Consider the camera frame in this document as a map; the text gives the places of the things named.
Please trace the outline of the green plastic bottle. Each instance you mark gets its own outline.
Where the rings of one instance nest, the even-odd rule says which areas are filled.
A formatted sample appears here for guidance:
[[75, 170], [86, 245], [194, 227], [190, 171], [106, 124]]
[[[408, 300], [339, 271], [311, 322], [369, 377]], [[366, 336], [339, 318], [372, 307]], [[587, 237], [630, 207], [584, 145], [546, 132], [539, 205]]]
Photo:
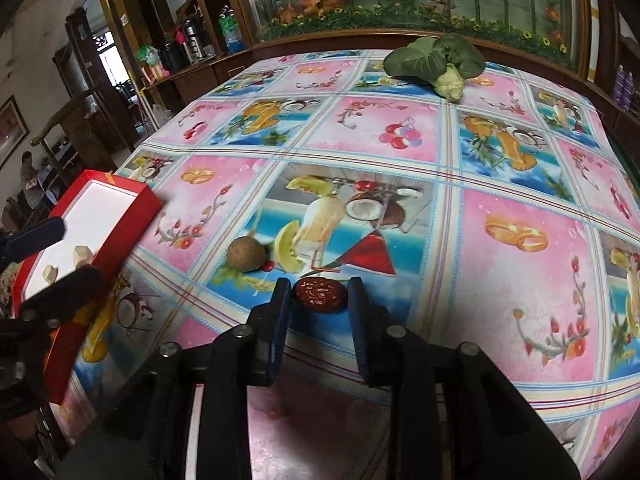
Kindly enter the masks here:
[[227, 50], [231, 53], [240, 52], [244, 49], [240, 26], [235, 18], [233, 10], [224, 6], [219, 14], [218, 23], [220, 25]]

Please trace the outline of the green snack bag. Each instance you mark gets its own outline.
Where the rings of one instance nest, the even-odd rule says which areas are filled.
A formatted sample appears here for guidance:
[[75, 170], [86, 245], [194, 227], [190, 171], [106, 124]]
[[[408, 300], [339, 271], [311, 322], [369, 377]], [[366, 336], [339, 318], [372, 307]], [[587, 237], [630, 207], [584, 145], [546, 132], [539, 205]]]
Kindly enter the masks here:
[[136, 60], [140, 63], [142, 73], [149, 84], [154, 84], [154, 82], [170, 76], [160, 60], [158, 51], [149, 44], [142, 44], [137, 50]]

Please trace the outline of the steel thermos flask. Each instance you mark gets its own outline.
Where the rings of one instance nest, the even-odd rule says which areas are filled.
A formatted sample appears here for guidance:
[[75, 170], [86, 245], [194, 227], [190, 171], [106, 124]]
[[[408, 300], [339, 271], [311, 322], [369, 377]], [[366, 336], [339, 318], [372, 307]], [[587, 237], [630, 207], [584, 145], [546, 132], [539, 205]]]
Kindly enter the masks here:
[[201, 44], [200, 33], [198, 32], [198, 26], [194, 24], [192, 20], [185, 20], [183, 23], [183, 31], [186, 35], [186, 41], [189, 44], [192, 58], [194, 60], [202, 60], [205, 58], [205, 52]]

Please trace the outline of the square tan cake piece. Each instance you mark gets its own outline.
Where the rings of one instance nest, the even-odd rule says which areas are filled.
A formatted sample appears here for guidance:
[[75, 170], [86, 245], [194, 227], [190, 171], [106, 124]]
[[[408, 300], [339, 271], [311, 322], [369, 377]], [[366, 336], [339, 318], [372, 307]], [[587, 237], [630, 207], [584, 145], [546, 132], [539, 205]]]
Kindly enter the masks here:
[[42, 271], [42, 278], [48, 285], [52, 285], [58, 279], [58, 267], [47, 264]]

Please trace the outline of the dark red jujube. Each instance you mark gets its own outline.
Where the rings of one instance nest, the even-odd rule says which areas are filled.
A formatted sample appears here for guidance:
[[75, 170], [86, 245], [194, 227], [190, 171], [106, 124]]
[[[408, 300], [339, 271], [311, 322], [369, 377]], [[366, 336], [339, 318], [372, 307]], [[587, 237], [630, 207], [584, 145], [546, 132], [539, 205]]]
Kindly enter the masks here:
[[301, 278], [294, 287], [298, 304], [311, 312], [334, 314], [347, 307], [347, 289], [329, 278]]

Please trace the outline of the framed wall painting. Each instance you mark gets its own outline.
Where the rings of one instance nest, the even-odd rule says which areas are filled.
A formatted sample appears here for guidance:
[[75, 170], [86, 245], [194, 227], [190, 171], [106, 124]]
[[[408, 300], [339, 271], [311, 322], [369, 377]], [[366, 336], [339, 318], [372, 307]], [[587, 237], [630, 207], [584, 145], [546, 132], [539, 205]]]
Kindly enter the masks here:
[[10, 96], [0, 108], [0, 167], [3, 167], [29, 134], [29, 128], [17, 105]]

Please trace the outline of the purple bottles on shelf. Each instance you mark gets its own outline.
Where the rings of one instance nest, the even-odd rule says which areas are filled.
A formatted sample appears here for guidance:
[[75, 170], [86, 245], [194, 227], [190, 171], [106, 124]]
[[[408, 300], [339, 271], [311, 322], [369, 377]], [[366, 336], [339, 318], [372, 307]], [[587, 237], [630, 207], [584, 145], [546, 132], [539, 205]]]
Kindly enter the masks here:
[[625, 112], [628, 112], [633, 98], [634, 75], [629, 70], [625, 70], [623, 65], [620, 65], [615, 74], [612, 100]]

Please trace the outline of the brown round longan fruit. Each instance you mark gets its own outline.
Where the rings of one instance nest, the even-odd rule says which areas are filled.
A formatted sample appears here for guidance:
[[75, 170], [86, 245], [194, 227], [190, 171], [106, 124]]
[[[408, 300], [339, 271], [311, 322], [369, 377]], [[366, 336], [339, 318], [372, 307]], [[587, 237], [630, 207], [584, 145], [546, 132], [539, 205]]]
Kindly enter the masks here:
[[251, 236], [236, 238], [228, 247], [226, 263], [240, 272], [253, 272], [267, 260], [265, 247]]

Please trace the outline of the colourful fruit print tablecloth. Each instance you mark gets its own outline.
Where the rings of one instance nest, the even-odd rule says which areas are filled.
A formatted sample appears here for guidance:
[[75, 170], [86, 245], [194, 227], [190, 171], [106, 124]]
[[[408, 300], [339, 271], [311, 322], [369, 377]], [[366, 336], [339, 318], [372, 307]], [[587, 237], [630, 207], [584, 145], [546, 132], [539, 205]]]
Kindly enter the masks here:
[[[608, 473], [639, 413], [638, 181], [570, 89], [489, 64], [451, 104], [383, 60], [260, 61], [122, 163], [164, 206], [54, 410], [67, 440], [160, 344], [207, 344], [279, 278], [356, 276], [432, 344], [478, 344], [584, 478]], [[241, 236], [253, 272], [226, 263]]]

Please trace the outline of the wooden glass display cabinet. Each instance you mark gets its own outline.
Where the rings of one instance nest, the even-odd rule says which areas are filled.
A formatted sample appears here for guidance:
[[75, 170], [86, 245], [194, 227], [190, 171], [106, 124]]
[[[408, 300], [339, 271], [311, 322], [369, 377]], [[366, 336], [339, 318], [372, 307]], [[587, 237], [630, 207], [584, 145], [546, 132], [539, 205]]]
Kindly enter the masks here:
[[[493, 61], [589, 96], [606, 122], [639, 117], [639, 49], [620, 32], [616, 0], [96, 0], [134, 86], [169, 108], [273, 53], [382, 48], [413, 36], [457, 32]], [[227, 50], [218, 23], [228, 6], [244, 49]], [[198, 26], [194, 60], [185, 20]], [[170, 76], [149, 84], [136, 60], [154, 47]], [[628, 112], [612, 100], [617, 67], [634, 75]]]

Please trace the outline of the green leafy bok choy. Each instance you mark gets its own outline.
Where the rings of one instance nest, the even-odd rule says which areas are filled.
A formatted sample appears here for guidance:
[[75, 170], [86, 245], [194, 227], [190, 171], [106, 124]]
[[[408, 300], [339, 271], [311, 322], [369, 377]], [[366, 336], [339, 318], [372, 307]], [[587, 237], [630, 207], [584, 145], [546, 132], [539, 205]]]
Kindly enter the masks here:
[[385, 73], [396, 79], [430, 84], [441, 98], [460, 102], [465, 83], [484, 73], [486, 60], [469, 40], [457, 34], [421, 37], [384, 58]]

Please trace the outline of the seated person in background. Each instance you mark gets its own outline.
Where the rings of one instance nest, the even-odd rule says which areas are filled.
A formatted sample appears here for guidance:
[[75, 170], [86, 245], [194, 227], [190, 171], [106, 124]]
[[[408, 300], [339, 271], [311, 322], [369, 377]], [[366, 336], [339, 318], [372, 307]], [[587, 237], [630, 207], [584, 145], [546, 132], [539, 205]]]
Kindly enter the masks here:
[[32, 153], [26, 151], [21, 157], [21, 184], [28, 206], [35, 209], [46, 198], [46, 193], [38, 180], [38, 171], [32, 166]]

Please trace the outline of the beige rectangular cake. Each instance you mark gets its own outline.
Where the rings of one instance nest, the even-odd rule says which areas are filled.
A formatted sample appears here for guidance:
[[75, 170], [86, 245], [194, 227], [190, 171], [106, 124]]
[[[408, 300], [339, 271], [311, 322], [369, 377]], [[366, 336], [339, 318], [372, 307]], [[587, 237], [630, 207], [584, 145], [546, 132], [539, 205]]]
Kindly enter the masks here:
[[77, 245], [73, 250], [73, 262], [74, 268], [76, 270], [82, 268], [83, 266], [88, 266], [93, 262], [93, 252], [86, 245]]

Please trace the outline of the red gift box tray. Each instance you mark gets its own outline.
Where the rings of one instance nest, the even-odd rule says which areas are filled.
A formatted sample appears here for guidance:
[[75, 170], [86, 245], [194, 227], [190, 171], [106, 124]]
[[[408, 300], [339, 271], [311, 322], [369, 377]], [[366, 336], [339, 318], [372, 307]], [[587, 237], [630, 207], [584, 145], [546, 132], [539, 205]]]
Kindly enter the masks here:
[[85, 302], [49, 337], [50, 346], [43, 358], [43, 382], [51, 403], [63, 402], [91, 325], [106, 305], [106, 297], [126, 258], [162, 207], [149, 185], [108, 172], [86, 170], [51, 211], [52, 218], [64, 221], [65, 234], [62, 240], [22, 263], [12, 290], [13, 311], [20, 314], [35, 294], [87, 264], [102, 275], [102, 283], [93, 289], [98, 296]]

